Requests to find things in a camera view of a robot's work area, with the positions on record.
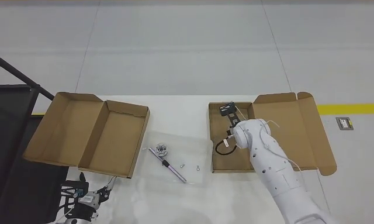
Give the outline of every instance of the gray floor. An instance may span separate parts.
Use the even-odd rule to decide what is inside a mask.
[[[12,1],[2,58],[52,93],[255,95],[311,92],[318,104],[374,102],[374,4],[366,0]],[[0,84],[19,81],[0,70]],[[39,98],[35,112],[49,105]],[[372,116],[338,130],[338,171],[319,176],[343,223],[371,223]]]

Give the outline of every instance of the yellow floor line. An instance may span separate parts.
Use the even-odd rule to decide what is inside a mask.
[[[320,115],[374,114],[374,104],[317,105]]]

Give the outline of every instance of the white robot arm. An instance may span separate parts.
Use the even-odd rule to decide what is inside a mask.
[[[303,188],[287,155],[271,136],[263,119],[237,123],[233,135],[239,148],[249,148],[254,170],[273,196],[286,224],[337,223]]]

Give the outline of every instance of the cardboard box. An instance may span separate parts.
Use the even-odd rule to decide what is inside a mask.
[[[227,117],[222,117],[219,107],[224,103],[209,104],[210,139],[215,145],[227,137],[230,125]],[[321,175],[331,175],[337,165],[314,98],[307,92],[259,95],[253,102],[236,105],[247,119],[273,120],[280,128],[269,123],[271,135],[286,155],[302,170],[319,169]],[[222,153],[235,145],[234,138],[228,140],[230,147],[220,146]],[[212,167],[214,173],[238,173],[253,171],[248,149],[237,149],[228,156],[221,156],[213,150]]]
[[[59,92],[23,157],[131,178],[149,116],[146,106]]]

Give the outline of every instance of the metal shaft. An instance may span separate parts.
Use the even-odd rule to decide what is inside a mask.
[[[153,155],[155,155],[160,161],[164,161],[164,159],[162,159],[159,155],[156,154],[156,152],[150,147],[149,148],[149,151],[152,152]],[[170,164],[168,166],[169,170],[171,170],[180,180],[182,180],[182,182],[186,183],[187,180],[185,178],[183,178],[183,176],[180,175],[180,173],[177,172],[177,170],[175,170]]]
[[[11,73],[21,81],[25,82],[27,85],[31,86],[32,88],[38,90],[42,95],[44,95],[46,98],[50,99],[51,101],[54,98],[54,95],[52,95],[50,92],[42,88],[39,84],[34,82],[29,77],[25,76],[22,72],[17,70],[15,67],[4,61],[2,58],[0,58],[0,67],[4,68],[7,72]]]

